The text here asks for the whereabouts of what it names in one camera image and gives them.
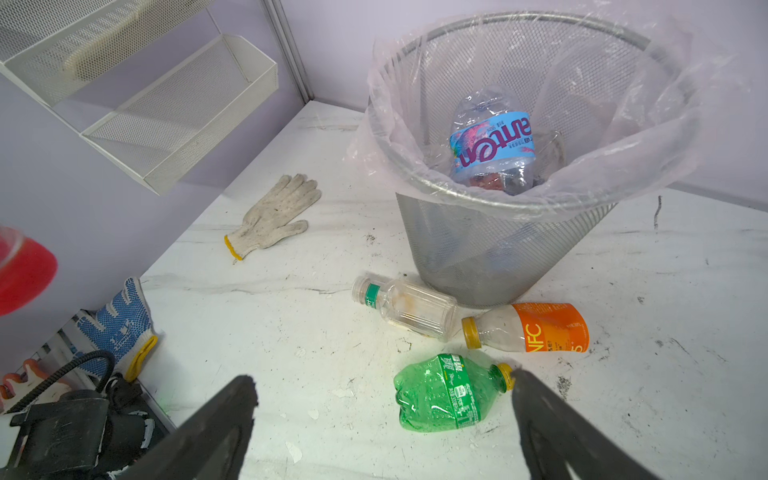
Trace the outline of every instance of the red object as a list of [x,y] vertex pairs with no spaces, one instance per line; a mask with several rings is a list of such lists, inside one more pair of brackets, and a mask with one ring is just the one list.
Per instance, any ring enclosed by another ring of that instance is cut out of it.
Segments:
[[0,316],[22,308],[56,276],[54,254],[21,232],[0,226]]

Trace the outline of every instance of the white glove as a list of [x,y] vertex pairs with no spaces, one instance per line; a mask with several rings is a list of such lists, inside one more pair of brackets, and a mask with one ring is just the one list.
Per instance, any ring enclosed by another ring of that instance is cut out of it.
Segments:
[[268,248],[283,238],[306,232],[309,224],[299,220],[288,225],[320,199],[317,182],[306,175],[283,175],[243,217],[243,226],[224,236],[232,255],[242,260],[257,248]]

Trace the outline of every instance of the bottle label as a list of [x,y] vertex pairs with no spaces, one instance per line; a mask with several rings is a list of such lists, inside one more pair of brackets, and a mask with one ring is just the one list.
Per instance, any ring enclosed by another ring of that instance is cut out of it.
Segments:
[[472,385],[469,383],[463,358],[448,353],[442,353],[437,357],[440,359],[442,378],[445,380],[445,387],[451,399],[456,428],[462,429],[474,425],[480,421],[480,410],[475,401]]
[[570,303],[513,303],[525,332],[526,352],[586,352],[589,330]]
[[459,130],[451,135],[449,142],[456,173],[477,163],[536,156],[531,120],[523,111],[496,115]]
[[379,288],[381,287],[373,283],[370,283],[368,285],[368,289],[366,290],[367,306],[370,306],[371,308],[376,308],[376,297],[379,295]]

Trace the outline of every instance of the green plastic bottle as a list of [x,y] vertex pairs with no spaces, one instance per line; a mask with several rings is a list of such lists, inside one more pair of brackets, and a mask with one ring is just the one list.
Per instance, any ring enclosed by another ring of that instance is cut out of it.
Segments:
[[485,369],[445,353],[405,367],[395,376],[400,425],[414,432],[462,429],[483,420],[498,394],[515,381],[506,363]]

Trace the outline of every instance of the blue glove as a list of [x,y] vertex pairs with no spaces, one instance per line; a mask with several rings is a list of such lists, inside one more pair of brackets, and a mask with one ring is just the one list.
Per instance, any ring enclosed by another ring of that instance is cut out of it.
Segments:
[[[136,379],[144,358],[157,343],[149,308],[141,284],[135,277],[125,280],[123,290],[96,313],[80,310],[75,325],[79,335],[72,328],[65,330],[80,350],[75,356],[89,351],[84,340],[91,349],[107,350],[114,355],[114,371],[121,373],[129,382]],[[73,333],[80,338],[72,338]],[[101,378],[106,365],[103,362],[87,362],[81,368]]]

